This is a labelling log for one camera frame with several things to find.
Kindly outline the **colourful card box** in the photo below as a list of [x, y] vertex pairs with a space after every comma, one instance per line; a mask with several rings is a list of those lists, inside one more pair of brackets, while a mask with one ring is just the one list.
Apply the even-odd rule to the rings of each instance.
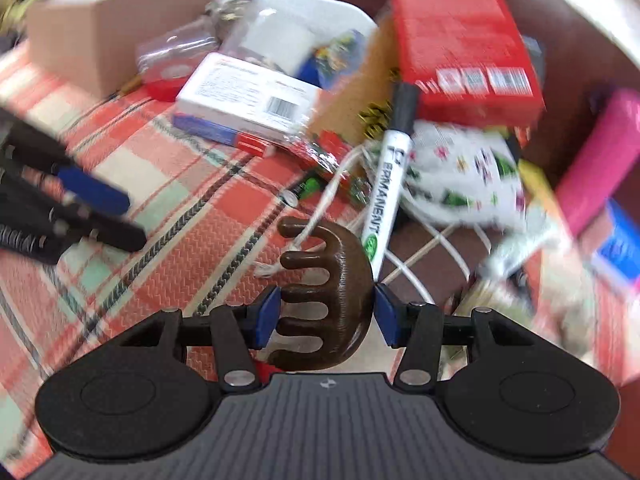
[[343, 32], [315, 50], [299, 69], [296, 78], [323, 90], [330, 90], [341, 78], [358, 70], [366, 45], [367, 38], [358, 30]]

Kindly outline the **white medicine box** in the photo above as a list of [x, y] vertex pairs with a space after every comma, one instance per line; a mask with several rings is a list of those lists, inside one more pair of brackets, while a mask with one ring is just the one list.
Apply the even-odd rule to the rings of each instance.
[[211, 53], [186, 81], [175, 116], [283, 143], [306, 130], [321, 89], [288, 75]]

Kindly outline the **brown cardboard box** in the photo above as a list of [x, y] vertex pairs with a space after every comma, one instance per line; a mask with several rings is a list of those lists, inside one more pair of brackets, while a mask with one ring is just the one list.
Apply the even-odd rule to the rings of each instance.
[[136, 47], [189, 23], [210, 0], [42, 0], [26, 13], [30, 62], [104, 98], [137, 71]]

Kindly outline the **white christmas print pouch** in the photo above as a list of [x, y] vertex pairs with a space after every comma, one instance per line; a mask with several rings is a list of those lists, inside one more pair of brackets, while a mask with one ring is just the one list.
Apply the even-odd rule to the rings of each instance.
[[418, 120], [400, 204], [428, 223], [521, 231], [526, 201], [502, 132]]

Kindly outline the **blue red flat box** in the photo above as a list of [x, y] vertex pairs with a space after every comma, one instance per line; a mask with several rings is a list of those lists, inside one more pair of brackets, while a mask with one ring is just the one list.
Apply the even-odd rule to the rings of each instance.
[[271, 142], [244, 130], [236, 130], [185, 114], [172, 116], [172, 124], [194, 136], [228, 145], [254, 156], [270, 157], [276, 154], [276, 147]]

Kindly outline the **clear plastic container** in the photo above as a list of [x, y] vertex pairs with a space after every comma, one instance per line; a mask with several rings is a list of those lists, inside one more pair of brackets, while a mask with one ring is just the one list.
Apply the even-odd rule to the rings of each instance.
[[293, 15], [253, 2], [233, 25], [220, 52], [296, 76], [315, 45], [314, 32]]

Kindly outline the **white tube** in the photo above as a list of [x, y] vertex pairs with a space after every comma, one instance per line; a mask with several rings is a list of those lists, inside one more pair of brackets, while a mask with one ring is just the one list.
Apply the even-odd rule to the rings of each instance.
[[511, 276], [526, 261], [541, 250], [562, 242], [565, 234], [557, 226], [548, 226], [533, 233], [513, 233], [506, 236], [477, 266], [476, 273], [491, 281]]

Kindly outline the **brown wooden claw comb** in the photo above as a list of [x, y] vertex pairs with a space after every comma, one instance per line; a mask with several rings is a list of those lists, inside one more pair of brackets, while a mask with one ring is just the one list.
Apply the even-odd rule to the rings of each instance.
[[268, 363], [285, 372], [326, 370], [347, 361], [360, 347], [371, 323], [374, 281], [360, 239], [344, 226], [321, 220], [311, 230], [322, 240], [318, 252], [288, 249], [279, 259], [286, 270], [322, 269], [329, 273], [320, 285], [287, 284], [281, 288], [288, 304], [320, 302], [328, 309], [321, 320], [285, 316], [276, 331], [285, 337], [317, 337], [321, 347], [314, 352], [274, 350]]

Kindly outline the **brown snack bag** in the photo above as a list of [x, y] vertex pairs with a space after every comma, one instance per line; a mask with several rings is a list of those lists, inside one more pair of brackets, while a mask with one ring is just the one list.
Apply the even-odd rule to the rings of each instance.
[[329, 91], [323, 91], [306, 127], [298, 156], [307, 166], [319, 160], [317, 148], [323, 131], [339, 136], [346, 150], [366, 140], [359, 115], [370, 105], [392, 100], [392, 70], [398, 67], [398, 50], [393, 13], [389, 6], [378, 14], [378, 28], [367, 43], [358, 70], [341, 76]]

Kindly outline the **brown wooden headboard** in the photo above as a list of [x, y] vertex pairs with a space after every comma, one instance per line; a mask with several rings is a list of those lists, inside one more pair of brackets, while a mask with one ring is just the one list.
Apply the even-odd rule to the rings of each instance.
[[[386, 0], [343, 0], [369, 14]], [[562, 0], [506, 0], [518, 29], [546, 49], [546, 111], [525, 149], [559, 182], [592, 126], [589, 93], [600, 84], [638, 88], [639, 71], [619, 47]]]

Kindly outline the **clear plastic cup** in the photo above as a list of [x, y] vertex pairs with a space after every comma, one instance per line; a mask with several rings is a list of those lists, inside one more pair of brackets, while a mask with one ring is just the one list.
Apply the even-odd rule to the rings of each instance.
[[137, 68], [145, 84], [189, 77], [218, 39], [205, 29], [175, 29], [136, 47]]

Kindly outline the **black white permanent marker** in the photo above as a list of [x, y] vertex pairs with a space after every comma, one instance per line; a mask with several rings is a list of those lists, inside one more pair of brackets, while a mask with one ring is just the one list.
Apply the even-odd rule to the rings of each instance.
[[378, 168], [364, 218], [361, 245], [368, 257], [373, 281], [380, 276], [386, 248], [390, 241], [402, 180], [408, 168], [412, 150], [411, 135], [416, 120], [420, 90], [414, 84], [401, 81], [394, 90], [392, 116], [385, 130]]

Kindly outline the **brown white striped bundle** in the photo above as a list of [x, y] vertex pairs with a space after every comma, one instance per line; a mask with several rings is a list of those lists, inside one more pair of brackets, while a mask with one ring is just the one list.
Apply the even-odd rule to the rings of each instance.
[[436, 226], [434, 235], [422, 224], [401, 217], [396, 220], [388, 249], [422, 283], [431, 302], [445, 307], [483, 261], [503, 234], [491, 228]]

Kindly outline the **blue tissue pack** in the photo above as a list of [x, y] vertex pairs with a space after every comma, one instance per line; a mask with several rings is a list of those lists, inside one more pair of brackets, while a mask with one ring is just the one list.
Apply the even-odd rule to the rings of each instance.
[[615, 200], [590, 226], [593, 269], [625, 296], [639, 293], [639, 228]]

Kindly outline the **plaid checkered tablecloth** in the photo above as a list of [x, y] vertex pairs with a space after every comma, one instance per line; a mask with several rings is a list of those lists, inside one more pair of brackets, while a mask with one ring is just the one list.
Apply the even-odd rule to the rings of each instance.
[[[98, 100], [29, 62], [26, 46], [1, 57], [1, 105], [123, 188], [129, 218], [149, 237], [135, 255], [83, 240], [57, 266], [1, 251], [1, 463], [22, 478], [51, 454], [32, 409], [49, 375], [163, 307], [191, 315], [257, 296], [265, 282], [254, 260], [272, 261], [285, 245], [276, 223], [310, 214], [316, 200], [281, 200], [303, 175], [288, 154], [251, 158], [189, 136], [143, 90]], [[526, 263], [534, 326], [558, 340], [556, 322], [585, 314], [594, 335], [584, 358], [623, 385], [639, 374], [639, 301], [618, 299], [561, 247]]]

